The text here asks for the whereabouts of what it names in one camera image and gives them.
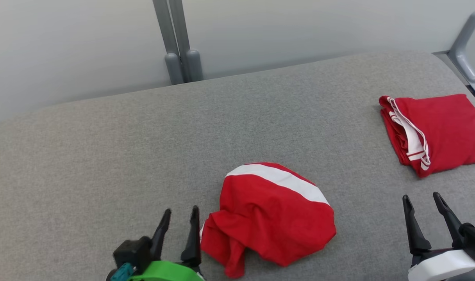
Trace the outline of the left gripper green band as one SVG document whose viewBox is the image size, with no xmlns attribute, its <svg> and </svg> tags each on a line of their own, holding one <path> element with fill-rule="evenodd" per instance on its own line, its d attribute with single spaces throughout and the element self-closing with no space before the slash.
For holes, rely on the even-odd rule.
<svg viewBox="0 0 475 281">
<path fill-rule="evenodd" d="M 166 209 L 150 241 L 148 237 L 125 240 L 113 253 L 116 269 L 106 281 L 205 281 L 197 269 L 202 262 L 200 248 L 200 211 L 193 206 L 189 237 L 181 254 L 181 263 L 161 260 L 164 237 L 170 224 L 171 210 Z"/>
</svg>

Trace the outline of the grey angled metal bracket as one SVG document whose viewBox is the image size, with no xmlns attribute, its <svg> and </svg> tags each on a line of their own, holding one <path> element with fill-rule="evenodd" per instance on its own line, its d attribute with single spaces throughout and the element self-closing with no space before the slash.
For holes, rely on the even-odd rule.
<svg viewBox="0 0 475 281">
<path fill-rule="evenodd" d="M 475 11 L 470 14 L 448 52 L 448 58 L 475 91 L 475 69 L 468 61 L 466 47 L 475 30 Z"/>
</svg>

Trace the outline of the grey metal post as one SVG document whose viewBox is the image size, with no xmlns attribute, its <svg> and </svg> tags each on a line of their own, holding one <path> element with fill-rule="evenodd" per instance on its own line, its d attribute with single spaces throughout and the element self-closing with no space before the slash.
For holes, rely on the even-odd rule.
<svg viewBox="0 0 475 281">
<path fill-rule="evenodd" d="M 155 14 L 159 23 L 161 36 L 164 41 L 166 55 L 164 61 L 168 70 L 168 76 L 172 85 L 184 83 L 184 73 L 182 71 L 182 61 L 177 44 L 173 21 L 170 14 L 168 0 L 152 0 Z"/>
<path fill-rule="evenodd" d="M 191 48 L 182 0 L 168 0 L 185 82 L 204 79 L 200 52 Z"/>
</svg>

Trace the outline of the red shorts with white stripe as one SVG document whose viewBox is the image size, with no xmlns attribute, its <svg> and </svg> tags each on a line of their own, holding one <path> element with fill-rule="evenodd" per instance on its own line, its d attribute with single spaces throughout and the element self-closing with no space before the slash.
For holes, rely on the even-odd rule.
<svg viewBox="0 0 475 281">
<path fill-rule="evenodd" d="M 202 224 L 200 245 L 237 279 L 245 273 L 247 249 L 287 267 L 335 235 L 334 210 L 313 182 L 281 164 L 257 162 L 227 173 L 219 209 Z"/>
</svg>

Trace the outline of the red Bulls 23 jersey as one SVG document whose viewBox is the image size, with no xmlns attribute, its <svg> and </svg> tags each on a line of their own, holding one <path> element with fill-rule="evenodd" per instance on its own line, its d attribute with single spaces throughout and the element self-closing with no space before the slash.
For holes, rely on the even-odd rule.
<svg viewBox="0 0 475 281">
<path fill-rule="evenodd" d="M 475 164 L 475 107 L 465 94 L 379 103 L 399 162 L 418 177 Z"/>
</svg>

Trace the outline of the grey fabric sofa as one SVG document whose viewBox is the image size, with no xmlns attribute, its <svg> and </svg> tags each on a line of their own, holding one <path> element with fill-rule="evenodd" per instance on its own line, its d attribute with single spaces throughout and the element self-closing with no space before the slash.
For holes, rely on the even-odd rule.
<svg viewBox="0 0 475 281">
<path fill-rule="evenodd" d="M 407 281 L 402 196 L 434 248 L 451 238 L 432 193 L 475 225 L 475 164 L 419 179 L 389 142 L 380 96 L 467 93 L 437 57 L 365 53 L 64 103 L 0 122 L 0 281 L 105 281 L 113 252 L 171 208 L 178 260 L 194 205 L 249 162 L 277 162 L 333 206 L 336 236 L 279 267 L 246 253 L 237 281 Z"/>
</svg>

